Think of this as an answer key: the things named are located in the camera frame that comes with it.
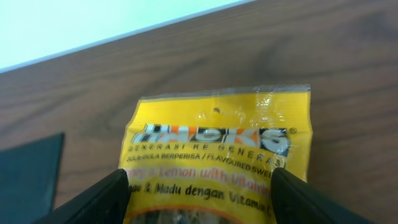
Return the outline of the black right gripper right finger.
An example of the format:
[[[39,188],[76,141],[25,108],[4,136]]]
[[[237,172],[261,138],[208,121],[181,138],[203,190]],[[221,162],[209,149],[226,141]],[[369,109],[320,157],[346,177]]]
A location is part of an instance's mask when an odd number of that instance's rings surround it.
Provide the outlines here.
[[[272,173],[271,202],[278,224],[370,223],[281,167]]]

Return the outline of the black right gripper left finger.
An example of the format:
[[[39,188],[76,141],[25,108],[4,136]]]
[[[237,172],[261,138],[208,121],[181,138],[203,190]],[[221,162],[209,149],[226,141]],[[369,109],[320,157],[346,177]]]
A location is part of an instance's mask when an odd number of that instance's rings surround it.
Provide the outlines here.
[[[130,196],[127,173],[118,169],[34,224],[122,224]]]

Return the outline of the yellow Hacks candy bag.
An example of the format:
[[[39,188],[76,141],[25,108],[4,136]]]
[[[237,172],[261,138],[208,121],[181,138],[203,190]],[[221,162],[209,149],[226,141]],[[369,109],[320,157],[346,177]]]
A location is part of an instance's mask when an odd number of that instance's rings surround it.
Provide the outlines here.
[[[124,222],[274,223],[274,169],[307,179],[310,96],[285,85],[141,98],[119,160]]]

